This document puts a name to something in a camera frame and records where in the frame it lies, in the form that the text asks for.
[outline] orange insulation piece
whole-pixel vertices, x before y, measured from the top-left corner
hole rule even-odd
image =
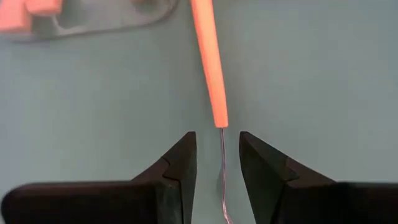
[[[215,126],[226,128],[228,127],[228,111],[213,1],[191,0],[191,5]]]

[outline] teal background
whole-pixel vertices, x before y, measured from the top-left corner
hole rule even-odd
[[[228,207],[254,223],[248,130],[336,180],[398,181],[398,2],[215,0],[229,108]],[[193,223],[223,223],[190,5],[163,23],[34,44],[0,41],[0,196],[26,182],[131,179],[198,138]]]

